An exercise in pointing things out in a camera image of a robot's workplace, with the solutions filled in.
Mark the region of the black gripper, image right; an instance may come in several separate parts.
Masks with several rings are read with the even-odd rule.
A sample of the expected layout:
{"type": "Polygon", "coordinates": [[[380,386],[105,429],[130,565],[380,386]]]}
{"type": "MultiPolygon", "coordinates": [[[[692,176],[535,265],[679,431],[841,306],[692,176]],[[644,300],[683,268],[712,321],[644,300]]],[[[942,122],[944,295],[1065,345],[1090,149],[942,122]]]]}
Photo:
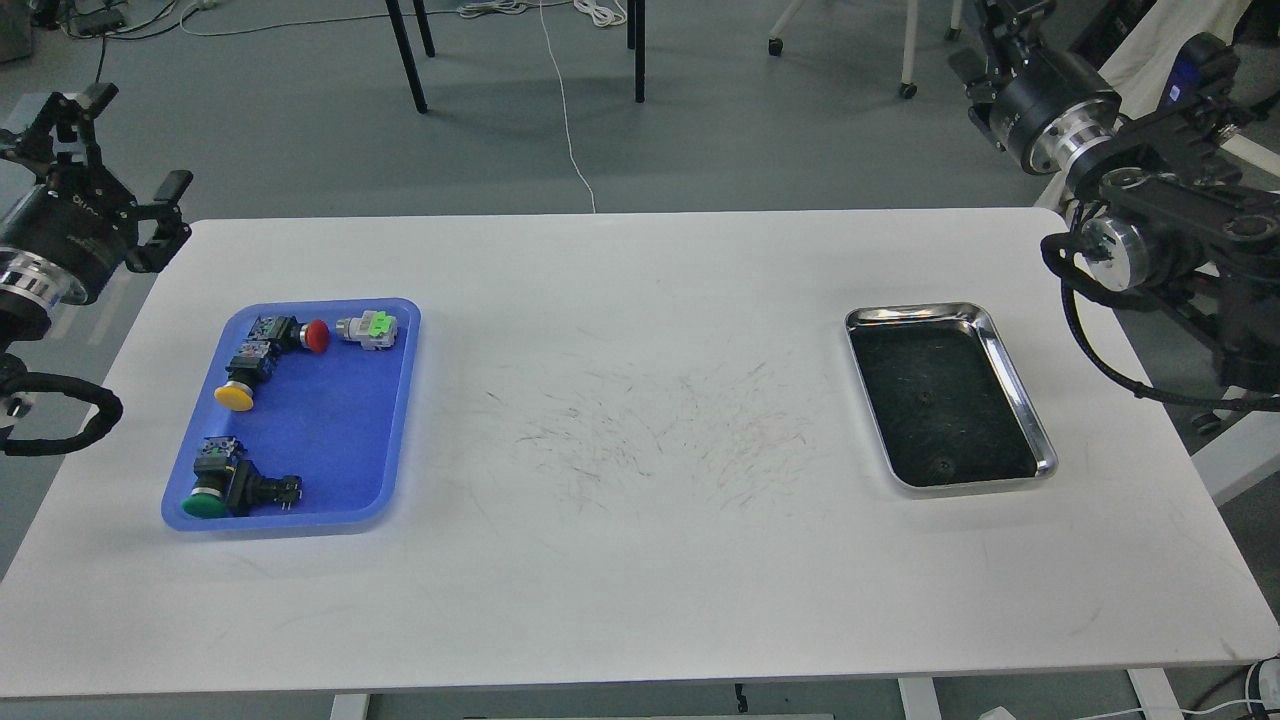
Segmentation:
{"type": "Polygon", "coordinates": [[[1115,135],[1121,96],[1085,60],[1041,50],[1056,1],[975,1],[973,49],[947,63],[972,104],[972,120],[1023,172],[1070,170],[1115,135]]]}

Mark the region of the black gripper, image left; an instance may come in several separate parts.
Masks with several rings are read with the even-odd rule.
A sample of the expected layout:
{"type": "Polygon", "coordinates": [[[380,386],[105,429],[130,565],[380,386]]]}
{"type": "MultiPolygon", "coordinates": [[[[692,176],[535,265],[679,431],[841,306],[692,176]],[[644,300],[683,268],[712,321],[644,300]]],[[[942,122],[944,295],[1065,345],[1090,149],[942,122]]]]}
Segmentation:
{"type": "Polygon", "coordinates": [[[159,273],[191,237],[180,210],[191,170],[172,170],[150,204],[91,205],[119,199],[93,126],[118,94],[114,83],[52,92],[24,129],[3,131],[3,160],[41,184],[3,219],[3,292],[41,311],[95,302],[119,266],[159,273]]]}

